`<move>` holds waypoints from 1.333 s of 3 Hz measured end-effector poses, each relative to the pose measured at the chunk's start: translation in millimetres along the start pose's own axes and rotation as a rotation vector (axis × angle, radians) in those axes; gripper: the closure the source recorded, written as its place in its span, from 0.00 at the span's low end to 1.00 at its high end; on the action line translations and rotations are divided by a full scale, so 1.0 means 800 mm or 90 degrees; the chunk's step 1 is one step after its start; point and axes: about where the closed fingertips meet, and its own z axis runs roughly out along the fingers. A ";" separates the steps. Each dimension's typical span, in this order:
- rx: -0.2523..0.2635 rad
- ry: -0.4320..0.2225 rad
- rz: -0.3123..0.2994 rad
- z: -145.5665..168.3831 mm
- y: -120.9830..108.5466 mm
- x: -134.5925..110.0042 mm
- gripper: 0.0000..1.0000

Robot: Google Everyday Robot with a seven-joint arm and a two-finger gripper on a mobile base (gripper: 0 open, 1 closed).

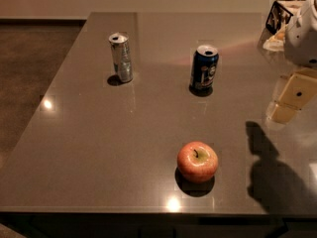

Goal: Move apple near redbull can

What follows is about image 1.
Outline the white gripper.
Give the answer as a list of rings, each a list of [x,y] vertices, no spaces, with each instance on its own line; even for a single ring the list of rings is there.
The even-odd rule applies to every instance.
[[[317,67],[317,0],[305,0],[285,30],[285,57],[294,64]],[[299,70],[278,78],[266,116],[288,123],[317,94],[317,71]]]

